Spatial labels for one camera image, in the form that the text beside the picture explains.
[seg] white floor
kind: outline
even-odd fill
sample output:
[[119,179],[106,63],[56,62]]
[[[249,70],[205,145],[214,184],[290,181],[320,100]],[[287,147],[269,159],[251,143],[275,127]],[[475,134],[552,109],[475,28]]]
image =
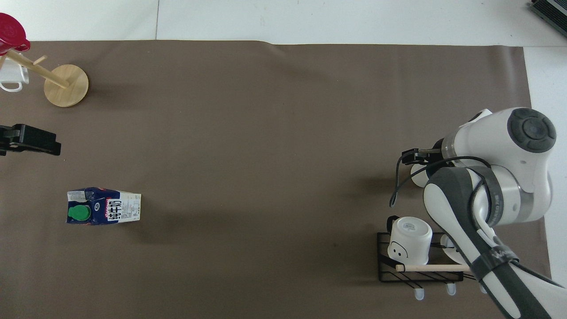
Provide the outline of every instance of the white floor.
[[567,38],[528,0],[0,0],[0,11],[39,40],[261,40],[274,44],[374,43],[525,47],[532,106],[558,141],[545,216],[552,277],[567,285]]

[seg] wooden dowel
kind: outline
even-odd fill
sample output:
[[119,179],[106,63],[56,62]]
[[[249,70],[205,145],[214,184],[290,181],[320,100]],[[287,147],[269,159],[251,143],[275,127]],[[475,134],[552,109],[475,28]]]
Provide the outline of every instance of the wooden dowel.
[[466,265],[396,265],[396,271],[470,271]]
[[42,56],[42,57],[38,58],[37,60],[35,60],[33,62],[33,65],[38,65],[39,63],[42,63],[46,58],[47,58],[47,56]]
[[14,50],[8,50],[8,52],[6,52],[6,56],[16,61],[18,64],[27,68],[28,70],[34,71],[35,73],[61,86],[64,89],[69,87],[69,82],[62,79],[61,77],[58,77],[57,75],[53,74],[51,71],[48,71],[47,69],[45,69],[40,65],[34,65],[30,59],[21,56],[20,54],[16,53]]

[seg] smiley face mug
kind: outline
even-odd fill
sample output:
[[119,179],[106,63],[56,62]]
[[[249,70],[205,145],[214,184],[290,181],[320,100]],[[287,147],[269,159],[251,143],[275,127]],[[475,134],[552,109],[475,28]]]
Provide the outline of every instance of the smiley face mug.
[[433,231],[428,223],[416,217],[390,216],[388,256],[405,265],[425,265],[429,261],[429,246]]

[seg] brown mat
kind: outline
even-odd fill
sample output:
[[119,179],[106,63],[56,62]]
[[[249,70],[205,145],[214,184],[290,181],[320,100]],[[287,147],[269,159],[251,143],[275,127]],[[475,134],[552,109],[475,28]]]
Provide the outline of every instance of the brown mat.
[[[421,190],[388,208],[402,150],[482,108],[529,107],[521,48],[259,42],[33,43],[76,64],[83,102],[43,81],[0,91],[3,125],[57,134],[59,157],[0,158],[0,318],[478,318],[471,280],[416,301],[377,282],[375,232],[427,221]],[[143,195],[141,221],[65,224],[66,191]],[[543,221],[497,233],[549,275]]]

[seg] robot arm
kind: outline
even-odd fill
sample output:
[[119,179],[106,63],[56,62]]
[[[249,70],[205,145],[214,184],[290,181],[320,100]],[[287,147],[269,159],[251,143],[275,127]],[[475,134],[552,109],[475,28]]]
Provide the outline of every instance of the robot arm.
[[451,238],[476,279],[507,318],[564,318],[567,289],[521,266],[486,223],[484,167],[444,167],[424,191],[428,214]]
[[[492,229],[537,220],[547,211],[547,158],[555,138],[553,124],[537,111],[483,110],[436,143],[441,156],[424,155],[429,216],[507,318],[564,318],[567,310],[567,289],[522,266]],[[450,164],[439,168],[432,159]],[[478,166],[479,160],[490,165]]]

